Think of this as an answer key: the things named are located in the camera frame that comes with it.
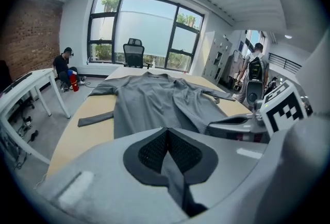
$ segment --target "black office chair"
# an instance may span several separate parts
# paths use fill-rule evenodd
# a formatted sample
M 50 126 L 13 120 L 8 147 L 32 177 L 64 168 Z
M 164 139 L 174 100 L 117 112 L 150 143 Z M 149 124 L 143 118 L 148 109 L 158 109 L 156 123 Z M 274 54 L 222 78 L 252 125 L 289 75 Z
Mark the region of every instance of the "black office chair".
M 144 46 L 139 39 L 130 38 L 128 44 L 124 44 L 124 54 L 125 54 L 125 63 L 124 66 L 143 68 L 143 53 Z M 145 62 L 147 69 L 149 69 L 152 64 Z

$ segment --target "white table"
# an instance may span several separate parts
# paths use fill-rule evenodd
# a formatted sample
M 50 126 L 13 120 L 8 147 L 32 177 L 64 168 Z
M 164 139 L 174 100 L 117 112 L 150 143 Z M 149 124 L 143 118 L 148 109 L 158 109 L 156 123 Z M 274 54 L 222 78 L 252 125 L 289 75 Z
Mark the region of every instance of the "white table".
M 46 102 L 40 93 L 40 90 L 37 88 L 38 82 L 44 77 L 49 79 L 54 89 L 54 92 L 57 96 L 57 99 L 62 107 L 63 112 L 65 113 L 67 118 L 70 118 L 70 114 L 66 109 L 64 102 L 60 96 L 60 93 L 58 91 L 58 88 L 56 86 L 53 69 L 47 68 L 45 70 L 32 71 L 31 73 L 32 75 L 21 81 L 21 83 L 16 85 L 12 90 L 10 90 L 6 94 L 3 94 L 2 97 L 0 97 L 0 123 L 3 126 L 3 128 L 7 131 L 8 135 L 18 144 L 18 146 L 20 146 L 28 154 L 33 154 L 36 158 L 49 164 L 50 160 L 44 157 L 43 155 L 41 155 L 40 153 L 38 153 L 31 146 L 29 146 L 27 142 L 25 142 L 17 134 L 17 132 L 13 129 L 13 127 L 10 125 L 10 123 L 7 120 L 7 113 L 9 112 L 9 110 L 16 104 L 17 101 L 20 100 L 20 98 L 22 98 L 26 93 L 28 93 L 33 88 L 36 88 L 37 94 L 45 111 L 49 116 L 51 116 L 52 113 L 47 107 Z

